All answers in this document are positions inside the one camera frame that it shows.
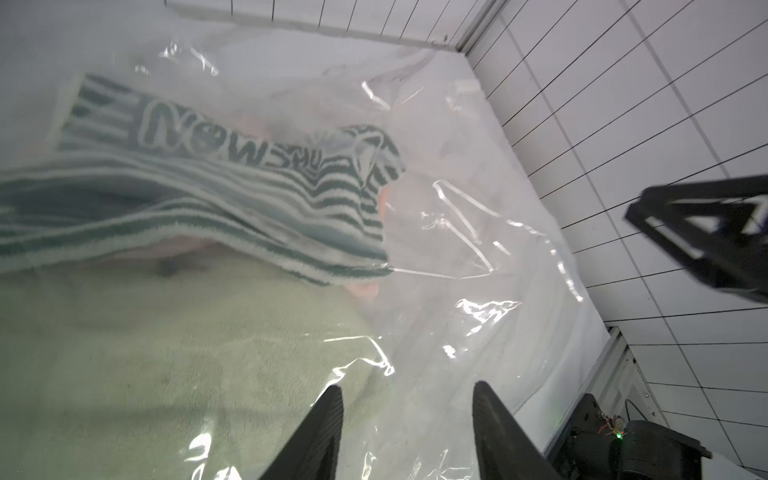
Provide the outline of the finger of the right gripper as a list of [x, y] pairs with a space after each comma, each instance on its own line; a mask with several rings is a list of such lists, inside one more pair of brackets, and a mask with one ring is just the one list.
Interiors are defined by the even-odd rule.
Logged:
[[624, 219], [700, 283], [767, 301], [767, 177], [652, 186]]

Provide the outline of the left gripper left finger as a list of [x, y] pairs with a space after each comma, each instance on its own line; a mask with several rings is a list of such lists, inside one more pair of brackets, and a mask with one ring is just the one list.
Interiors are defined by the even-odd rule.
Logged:
[[333, 480], [343, 433], [342, 389], [327, 387], [260, 480]]

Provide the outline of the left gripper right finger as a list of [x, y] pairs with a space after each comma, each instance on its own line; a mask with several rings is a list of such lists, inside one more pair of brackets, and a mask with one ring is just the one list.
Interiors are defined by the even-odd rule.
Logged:
[[481, 480], [560, 479], [485, 381], [473, 388], [472, 422]]

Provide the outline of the light green towel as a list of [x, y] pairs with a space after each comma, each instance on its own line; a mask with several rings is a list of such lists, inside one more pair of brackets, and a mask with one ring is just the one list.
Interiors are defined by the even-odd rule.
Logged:
[[323, 391], [345, 422], [394, 368], [344, 288], [230, 251], [1, 278], [5, 479], [239, 479]]

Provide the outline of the clear plastic vacuum bag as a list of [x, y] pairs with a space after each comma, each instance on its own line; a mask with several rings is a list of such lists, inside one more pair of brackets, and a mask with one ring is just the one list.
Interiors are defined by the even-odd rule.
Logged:
[[2, 3], [3, 478], [256, 479], [337, 388], [338, 478], [474, 479], [606, 340], [460, 55]]

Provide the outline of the green striped Doraemon towel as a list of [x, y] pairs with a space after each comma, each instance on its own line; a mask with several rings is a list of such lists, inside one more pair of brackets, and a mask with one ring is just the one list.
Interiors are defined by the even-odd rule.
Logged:
[[110, 78], [63, 92], [48, 157], [1, 173], [5, 272], [219, 243], [319, 285], [384, 277], [381, 192], [405, 167], [373, 125], [299, 144]]

